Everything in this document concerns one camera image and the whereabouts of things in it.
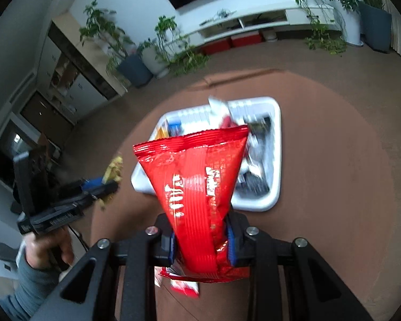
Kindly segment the grey sleeve left forearm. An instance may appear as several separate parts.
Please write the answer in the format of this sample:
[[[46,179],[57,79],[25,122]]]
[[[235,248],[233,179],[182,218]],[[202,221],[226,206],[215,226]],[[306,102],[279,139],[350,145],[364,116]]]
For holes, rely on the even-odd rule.
[[[0,305],[10,320],[30,320],[59,282],[56,268],[35,269],[22,251],[18,265],[18,287],[14,294],[0,299]]]

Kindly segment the person's left hand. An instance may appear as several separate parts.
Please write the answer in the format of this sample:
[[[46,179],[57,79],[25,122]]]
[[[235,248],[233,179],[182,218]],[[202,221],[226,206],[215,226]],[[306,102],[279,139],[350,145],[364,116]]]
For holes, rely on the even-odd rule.
[[[45,235],[26,234],[24,242],[26,262],[35,270],[47,269],[56,261],[52,255],[54,248],[61,250],[61,260],[67,265],[74,261],[71,236],[67,227],[58,228]]]

